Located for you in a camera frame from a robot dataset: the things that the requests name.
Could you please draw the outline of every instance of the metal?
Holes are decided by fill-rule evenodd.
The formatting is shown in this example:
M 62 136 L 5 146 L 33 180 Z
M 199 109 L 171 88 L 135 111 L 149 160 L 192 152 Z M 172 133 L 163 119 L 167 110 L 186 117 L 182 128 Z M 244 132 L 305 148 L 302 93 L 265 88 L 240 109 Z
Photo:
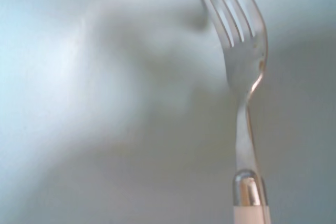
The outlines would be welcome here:
M 248 102 L 259 85 L 267 59 L 267 33 L 254 0 L 203 0 L 225 58 L 227 82 L 238 100 L 236 204 L 263 205 L 266 195 L 257 165 Z
M 248 169 L 240 170 L 233 180 L 233 201 L 235 206 L 266 206 L 267 197 L 262 198 L 257 174 Z

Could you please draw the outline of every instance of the fork head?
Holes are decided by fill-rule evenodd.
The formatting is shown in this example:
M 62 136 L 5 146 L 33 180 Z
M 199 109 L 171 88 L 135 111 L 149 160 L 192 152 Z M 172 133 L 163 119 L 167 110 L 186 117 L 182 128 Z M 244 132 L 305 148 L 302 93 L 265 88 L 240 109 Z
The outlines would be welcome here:
M 202 0 L 221 43 L 226 77 L 241 101 L 248 101 L 265 71 L 267 33 L 254 0 Z

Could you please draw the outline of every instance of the silver fork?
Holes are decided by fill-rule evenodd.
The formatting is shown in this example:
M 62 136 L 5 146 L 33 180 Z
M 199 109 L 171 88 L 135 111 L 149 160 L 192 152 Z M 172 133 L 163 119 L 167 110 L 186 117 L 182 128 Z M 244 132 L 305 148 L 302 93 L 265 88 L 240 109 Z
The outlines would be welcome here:
M 250 127 L 248 103 L 266 66 L 267 34 L 254 0 L 203 0 L 223 49 L 226 77 L 238 99 L 235 224 L 269 224 L 263 180 Z

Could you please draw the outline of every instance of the fork handle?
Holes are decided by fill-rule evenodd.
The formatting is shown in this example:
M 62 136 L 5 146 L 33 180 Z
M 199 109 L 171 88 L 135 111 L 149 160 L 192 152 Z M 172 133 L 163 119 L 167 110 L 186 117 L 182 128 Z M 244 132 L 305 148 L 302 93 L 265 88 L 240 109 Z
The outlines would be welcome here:
M 271 224 L 268 206 L 235 206 L 235 224 Z
M 271 224 L 264 183 L 256 172 L 238 171 L 233 193 L 235 224 Z

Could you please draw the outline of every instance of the white handle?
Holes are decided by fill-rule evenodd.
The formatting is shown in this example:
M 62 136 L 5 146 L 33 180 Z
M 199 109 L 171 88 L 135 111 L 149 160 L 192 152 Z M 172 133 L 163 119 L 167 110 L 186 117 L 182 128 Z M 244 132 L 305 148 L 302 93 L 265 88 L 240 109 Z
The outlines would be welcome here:
M 268 206 L 235 206 L 235 224 L 271 224 Z

